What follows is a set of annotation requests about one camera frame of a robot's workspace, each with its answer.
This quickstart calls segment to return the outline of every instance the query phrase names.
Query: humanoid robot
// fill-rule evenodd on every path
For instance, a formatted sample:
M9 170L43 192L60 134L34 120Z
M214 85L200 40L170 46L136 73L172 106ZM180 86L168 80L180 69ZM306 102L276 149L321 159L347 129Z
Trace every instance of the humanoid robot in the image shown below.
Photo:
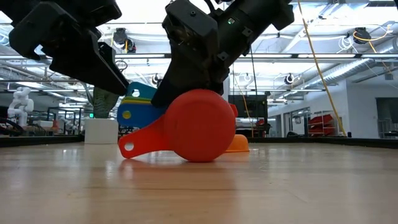
M34 102L32 99L29 99L30 88L27 87L19 87L17 91L14 93L14 99L12 103L8 107L8 118L16 123L16 116L19 117L18 124L21 127L26 126L27 122L27 114L28 112L32 112L34 108Z

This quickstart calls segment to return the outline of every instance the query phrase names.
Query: white robot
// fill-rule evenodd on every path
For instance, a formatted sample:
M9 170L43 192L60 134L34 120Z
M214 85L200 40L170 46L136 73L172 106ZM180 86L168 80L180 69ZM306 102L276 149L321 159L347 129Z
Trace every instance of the white robot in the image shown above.
M80 120L80 131L84 130L85 126L85 119L90 119L90 117L85 117ZM71 121L67 120L64 116L59 116L59 120L63 121L65 123L65 126L67 129L72 130L72 131L77 131L79 129L79 120L76 119L75 124L73 124Z
M14 93L14 99L12 103L8 107L8 119L16 122L16 115L19 117L18 124L21 127L26 126L27 122L27 113L32 112L34 108L34 102L32 99L29 99L30 88L27 87L19 87L17 91Z

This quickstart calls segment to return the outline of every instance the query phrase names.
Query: handle hole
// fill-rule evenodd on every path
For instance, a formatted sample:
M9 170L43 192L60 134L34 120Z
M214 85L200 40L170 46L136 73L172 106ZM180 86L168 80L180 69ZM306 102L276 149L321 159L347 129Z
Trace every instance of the handle hole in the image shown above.
M139 90L134 89L134 92L132 93L133 97L138 97L140 95Z
M134 144L133 143L126 143L124 145L124 149L127 150L127 151L131 151L131 150L134 149Z

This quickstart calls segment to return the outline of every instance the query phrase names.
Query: yellow cable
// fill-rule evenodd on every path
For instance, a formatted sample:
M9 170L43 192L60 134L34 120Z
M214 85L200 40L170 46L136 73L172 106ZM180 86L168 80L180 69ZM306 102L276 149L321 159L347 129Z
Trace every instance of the yellow cable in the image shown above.
M386 37L386 35L388 34L388 30L389 30L389 29L390 29L390 27L387 27L386 33L385 33L382 37L379 37L379 38L376 38L376 39L363 39L363 38L357 37L357 36L355 36L355 34L357 33L356 31L354 32L353 36L354 36L355 38L357 38L358 40L362 40L362 41L375 41L375 40L381 40L381 39L383 39L383 38Z
M235 82L238 83L238 81L236 81L235 75L232 74L232 76L234 77ZM244 95L243 95L243 92L242 92L242 90L241 90L241 87L239 87L239 85L238 85L238 88L239 88L239 91L240 91L241 94L242 94L244 107L246 108L246 113L248 114L248 118L249 118L249 121L250 121L250 124L251 124L251 137L254 138L253 121L250 119L250 114L249 114L249 110L248 110L248 105L246 104L246 99L245 99L245 97L244 97Z
M301 13L301 15L302 15L303 24L304 24L304 29L305 29L305 32L306 32L307 37L308 37L308 42L309 42L309 44L310 44L310 48L311 48L311 51L312 51L313 59L314 59L314 61L315 61L315 65L317 66L317 70L318 70L319 76L321 77L323 86L325 87L325 90L326 90L326 92L328 93L328 97L329 97L329 100L330 100L331 107L333 108L333 112L335 113L335 116L337 117L338 126L339 126L340 129L342 130L344 136L347 136L346 131L344 130L344 127L343 127L343 123L341 122L340 116L338 115L338 112L337 112L337 110L336 110L335 104L333 103L333 99L332 99L331 94L330 94L330 92L329 92L328 86L326 85L326 81L325 81L325 79L323 78L322 71L321 71L321 69L320 69L320 67L319 67L318 59L317 59L317 56L315 55L315 51L314 51L314 49L313 49L313 45L312 45L310 33L308 32L307 23L305 22L305 19L304 19L304 17L303 17L303 11L302 11L302 8L301 8L300 0L297 0L297 3L298 3L298 8L300 9L300 13Z
M375 53L375 54L377 54L377 50L374 48L374 46L373 46L372 42L370 42L370 41L369 41L369 45L370 45L370 46L371 46L371 48L373 49L374 53ZM386 68L386 69L387 69L388 73L390 73L391 75L393 75L393 74L392 74L392 72L391 72L391 70L390 70L390 68L389 68L389 67L387 67L387 65L386 65L384 62L381 62L381 63L383 63L383 65L384 65L384 68Z

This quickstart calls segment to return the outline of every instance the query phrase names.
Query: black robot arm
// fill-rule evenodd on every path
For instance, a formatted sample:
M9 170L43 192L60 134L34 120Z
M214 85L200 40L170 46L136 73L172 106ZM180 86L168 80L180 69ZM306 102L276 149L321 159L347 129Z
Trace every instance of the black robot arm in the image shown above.
M171 2L162 25L170 39L172 61L152 104L167 106L196 88L223 94L223 81L235 60L246 55L271 24L281 30L294 21L289 2L235 0L225 11L211 10L209 15L189 0Z
M115 51L98 42L96 26L121 16L115 0L0 0L0 10L14 29L11 47L22 56L40 60L34 50L52 57L50 69L125 95L128 81L114 63Z
M249 52L265 29L273 24L281 30L294 21L289 2L235 0L225 11L212 8L208 15L189 0L172 1L162 24L172 60L152 104L168 106L195 88L222 94L229 66ZM12 19L10 45L22 56L42 59L34 52L41 45L52 57L51 70L126 94L128 82L114 63L115 51L98 42L101 33L96 29L121 16L115 0L0 0L0 10Z

